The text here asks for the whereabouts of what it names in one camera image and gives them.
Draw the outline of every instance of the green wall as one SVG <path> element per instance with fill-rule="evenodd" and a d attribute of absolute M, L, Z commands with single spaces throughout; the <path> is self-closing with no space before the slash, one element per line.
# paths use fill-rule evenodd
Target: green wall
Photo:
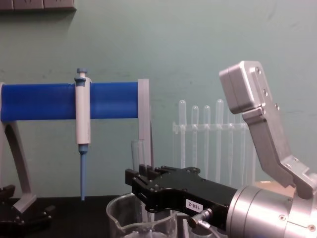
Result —
<path fill-rule="evenodd" d="M 317 2 L 312 0 L 75 0 L 75 13 L 0 16 L 0 81 L 72 83 L 77 67 L 94 82 L 149 78 L 156 165 L 172 159 L 177 103 L 223 98 L 218 72 L 262 63 L 293 153 L 317 171 Z M 74 121 L 19 122 L 39 196 L 79 195 Z M 132 166 L 133 119 L 94 120 L 88 195 L 121 194 Z M 17 183 L 5 147 L 2 183 Z"/>

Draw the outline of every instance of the metal cylinder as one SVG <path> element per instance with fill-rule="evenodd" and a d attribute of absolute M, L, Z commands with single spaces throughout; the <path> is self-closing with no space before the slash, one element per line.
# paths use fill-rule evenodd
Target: metal cylinder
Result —
<path fill-rule="evenodd" d="M 253 186 L 234 195 L 227 216 L 230 238 L 283 238 L 291 199 Z"/>

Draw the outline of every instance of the white test tube rack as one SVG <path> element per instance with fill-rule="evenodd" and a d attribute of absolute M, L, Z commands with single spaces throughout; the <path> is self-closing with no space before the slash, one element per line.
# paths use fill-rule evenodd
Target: white test tube rack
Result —
<path fill-rule="evenodd" d="M 239 180 L 239 185 L 254 184 L 256 151 L 252 140 L 247 140 L 247 137 L 250 136 L 249 128 L 242 120 L 242 117 L 239 116 L 238 118 L 238 116 L 235 116 L 228 108 L 226 108 L 227 117 L 226 122 L 224 123 L 224 102 L 221 99 L 216 102 L 215 123 L 211 123 L 211 109 L 208 105 L 204 106 L 203 123 L 201 124 L 199 124 L 199 107 L 193 106 L 191 108 L 191 124 L 187 124 L 186 109 L 186 102 L 184 100 L 179 101 L 179 124 L 173 123 L 174 166 L 180 162 L 181 168 L 191 166 L 197 167 L 198 162 L 203 160 L 205 178 L 215 182 L 221 182 L 221 165 L 226 164 L 226 176 L 228 176 L 227 185 L 232 185 L 233 181 L 236 179 Z M 210 149 L 211 132 L 215 132 L 216 136 L 215 149 L 212 151 Z M 192 143 L 186 144 L 186 142 L 188 142 L 186 137 L 189 134 L 192 137 Z M 199 140 L 199 142 L 198 134 L 200 134 L 201 138 L 203 137 L 203 140 Z M 222 136 L 227 138 L 227 143 L 221 143 Z M 176 139 L 180 140 L 180 146 L 176 146 Z M 198 153 L 198 145 L 201 142 L 204 144 L 204 149 Z M 187 148 L 188 146 L 191 147 L 191 155 L 186 154 L 186 146 Z M 236 150 L 234 152 L 234 147 L 236 148 L 237 146 L 239 147 L 238 153 Z M 221 153 L 224 150 L 227 150 L 227 152 L 225 155 L 222 155 Z M 237 169 L 240 170 L 239 178 L 233 178 L 234 160 L 238 160 L 239 163 L 239 166 L 237 167 Z M 212 175 L 209 172 L 210 163 L 213 163 L 212 166 L 215 167 L 215 174 Z"/>

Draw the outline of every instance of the blue foam cylinder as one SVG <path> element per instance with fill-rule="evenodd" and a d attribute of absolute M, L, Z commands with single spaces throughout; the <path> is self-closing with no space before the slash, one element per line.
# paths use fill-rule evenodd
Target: blue foam cylinder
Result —
<path fill-rule="evenodd" d="M 3 85 L 1 121 L 75 119 L 74 84 Z M 138 117 L 138 83 L 92 83 L 91 119 Z"/>

